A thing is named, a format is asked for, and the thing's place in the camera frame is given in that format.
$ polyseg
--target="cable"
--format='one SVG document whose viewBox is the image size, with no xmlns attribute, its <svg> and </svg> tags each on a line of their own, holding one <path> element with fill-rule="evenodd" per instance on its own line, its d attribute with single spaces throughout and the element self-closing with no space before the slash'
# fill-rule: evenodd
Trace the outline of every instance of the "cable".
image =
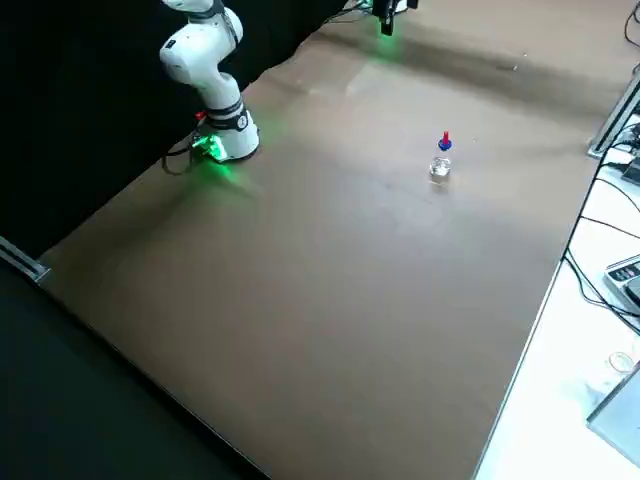
<svg viewBox="0 0 640 480">
<path fill-rule="evenodd" d="M 176 172 L 175 170 L 171 170 L 169 168 L 167 157 L 175 157 L 176 155 L 180 155 L 179 153 L 177 153 L 178 151 L 176 150 L 176 152 L 171 152 L 171 155 L 169 154 L 163 155 L 162 158 L 160 159 L 160 166 L 162 167 L 162 170 L 164 171 L 164 173 L 168 175 L 172 175 L 174 177 L 179 177 L 180 175 L 184 175 L 185 173 L 188 173 L 191 171 L 191 169 L 193 168 L 193 151 L 191 150 L 191 147 L 181 148 L 180 151 L 182 150 L 184 150 L 182 153 L 189 152 L 189 164 L 186 166 L 186 168 L 180 170 L 179 172 Z"/>
<path fill-rule="evenodd" d="M 624 190 L 622 190 L 620 187 L 618 187 L 615 183 L 612 183 L 609 180 L 605 180 L 604 178 L 596 178 L 595 180 L 596 180 L 596 182 L 606 183 L 607 185 L 609 185 L 609 186 L 615 188 L 616 190 L 618 190 L 618 192 L 620 192 L 622 195 L 624 195 L 625 198 L 631 202 L 631 204 L 638 211 L 638 213 L 640 213 L 640 207 L 638 207 L 636 202 L 634 202 L 633 199 Z"/>
<path fill-rule="evenodd" d="M 604 303 L 589 297 L 589 295 L 587 295 L 587 292 L 584 291 L 584 284 L 582 283 L 582 277 L 580 276 L 580 273 L 578 273 L 578 270 L 576 268 L 576 266 L 573 264 L 573 262 L 569 259 L 569 257 L 564 257 L 563 259 L 565 262 L 567 262 L 567 265 L 569 265 L 569 268 L 571 268 L 571 271 L 573 272 L 573 274 L 576 276 L 576 279 L 578 280 L 578 285 L 580 287 L 580 295 L 582 295 L 582 298 L 589 304 L 591 305 L 595 305 L 596 307 L 600 307 L 600 308 L 609 308 L 607 307 L 607 305 L 605 305 Z M 621 315 L 629 315 L 631 317 L 639 317 L 638 314 L 633 313 L 633 312 L 629 312 L 623 308 L 611 305 L 611 307 L 613 309 L 615 309 L 618 313 L 620 313 Z"/>
<path fill-rule="evenodd" d="M 633 317 L 633 318 L 638 318 L 638 314 L 631 313 L 631 312 L 621 313 L 620 311 L 623 310 L 623 309 L 621 309 L 619 307 L 616 307 L 614 305 L 611 305 L 609 302 L 607 302 L 607 300 L 602 296 L 602 294 L 598 291 L 598 289 L 595 287 L 595 285 L 593 283 L 591 283 L 591 280 L 589 280 L 589 278 L 582 271 L 582 269 L 580 268 L 580 266 L 576 262 L 575 257 L 573 256 L 573 253 L 571 253 L 571 249 L 570 248 L 567 248 L 567 256 L 568 256 L 569 261 L 573 263 L 573 266 L 578 271 L 580 276 L 582 278 L 584 278 L 584 280 L 587 282 L 587 284 L 589 285 L 589 288 L 591 288 L 593 293 L 595 293 L 598 296 L 598 298 L 600 299 L 599 303 L 602 303 L 603 306 L 606 306 L 611 311 L 611 313 L 613 313 L 616 317 L 618 317 L 618 320 L 620 320 L 622 323 L 624 323 L 627 327 L 629 327 L 631 330 L 633 330 L 636 334 L 640 335 L 640 329 L 638 327 L 636 327 L 634 324 L 632 324 L 625 317 L 623 317 L 623 315 L 628 315 L 628 316 Z"/>
<path fill-rule="evenodd" d="M 640 2 L 636 3 L 636 6 L 633 7 L 633 10 L 631 10 L 631 13 L 627 17 L 627 21 L 624 23 L 624 39 L 627 42 L 629 42 L 631 45 L 634 45 L 634 46 L 640 48 L 640 44 L 634 42 L 629 37 L 629 24 L 631 23 L 631 19 L 633 18 L 637 23 L 640 23 L 640 22 L 638 22 L 638 9 L 640 9 Z"/>
<path fill-rule="evenodd" d="M 362 12 L 365 15 L 363 15 L 360 18 L 357 18 L 355 20 L 336 20 L 339 17 L 343 17 L 344 15 L 347 15 L 351 12 Z M 338 13 L 336 13 L 335 15 L 330 16 L 329 18 L 327 18 L 323 24 L 325 23 L 354 23 L 354 22 L 359 22 L 360 20 L 366 18 L 369 14 L 371 14 L 371 10 L 367 7 L 367 2 L 365 0 L 356 3 L 353 7 L 350 8 L 345 8 L 343 10 L 340 10 Z"/>
<path fill-rule="evenodd" d="M 583 218 L 585 220 L 588 220 L 589 222 L 593 222 L 593 223 L 597 223 L 599 225 L 604 225 L 605 227 L 609 227 L 612 228 L 613 230 L 616 230 L 620 233 L 624 233 L 625 235 L 629 235 L 630 237 L 636 238 L 638 240 L 640 240 L 640 235 L 636 235 L 635 233 L 631 233 L 631 232 L 627 232 L 626 230 L 623 230 L 619 227 L 616 227 L 615 225 L 611 225 L 607 222 L 603 222 L 601 220 L 596 220 L 595 218 L 591 218 L 591 217 L 585 217 L 584 215 L 580 215 L 579 218 Z"/>
<path fill-rule="evenodd" d="M 188 151 L 189 151 L 189 147 L 179 148 L 178 150 L 174 150 L 173 152 L 167 152 L 165 156 L 177 157 L 178 155 L 182 155 L 183 153 L 187 153 Z"/>
</svg>

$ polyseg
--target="black backdrop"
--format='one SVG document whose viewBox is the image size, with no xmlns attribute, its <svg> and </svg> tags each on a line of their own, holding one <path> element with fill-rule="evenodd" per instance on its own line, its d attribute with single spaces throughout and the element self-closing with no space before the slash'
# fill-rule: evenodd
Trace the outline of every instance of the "black backdrop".
<svg viewBox="0 0 640 480">
<path fill-rule="evenodd" d="M 184 24 L 160 0 L 27 3 L 0 19 L 0 235 L 38 257 L 183 138 L 201 105 L 158 60 Z M 245 35 L 221 69 L 245 88 L 344 0 L 225 3 Z"/>
</svg>

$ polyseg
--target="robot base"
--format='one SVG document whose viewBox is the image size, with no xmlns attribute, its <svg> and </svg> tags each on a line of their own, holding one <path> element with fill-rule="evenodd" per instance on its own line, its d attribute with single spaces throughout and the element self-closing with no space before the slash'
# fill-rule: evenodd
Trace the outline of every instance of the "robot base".
<svg viewBox="0 0 640 480">
<path fill-rule="evenodd" d="M 256 153 L 259 146 L 258 127 L 246 109 L 240 115 L 225 120 L 207 117 L 191 144 L 195 152 L 211 157 L 217 163 L 247 159 Z"/>
</svg>

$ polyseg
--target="green led light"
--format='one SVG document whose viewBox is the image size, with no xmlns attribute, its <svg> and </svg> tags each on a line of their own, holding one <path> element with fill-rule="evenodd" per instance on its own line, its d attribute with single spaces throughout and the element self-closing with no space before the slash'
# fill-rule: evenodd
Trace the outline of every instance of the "green led light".
<svg viewBox="0 0 640 480">
<path fill-rule="evenodd" d="M 211 142 L 209 144 L 209 155 L 215 158 L 218 161 L 226 160 L 229 155 L 227 155 L 227 151 L 224 149 L 224 145 L 222 145 L 222 140 L 217 135 L 211 135 L 209 137 Z"/>
</svg>

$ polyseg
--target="brown table surface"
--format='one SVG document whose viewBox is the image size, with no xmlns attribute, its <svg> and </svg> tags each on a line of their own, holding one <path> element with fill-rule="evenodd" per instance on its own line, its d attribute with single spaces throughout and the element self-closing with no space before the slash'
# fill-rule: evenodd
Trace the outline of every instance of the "brown table surface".
<svg viewBox="0 0 640 480">
<path fill-rule="evenodd" d="M 257 156 L 150 168 L 45 256 L 47 288 L 274 478 L 468 478 L 637 60 L 630 7 L 324 27 L 246 92 Z"/>
</svg>

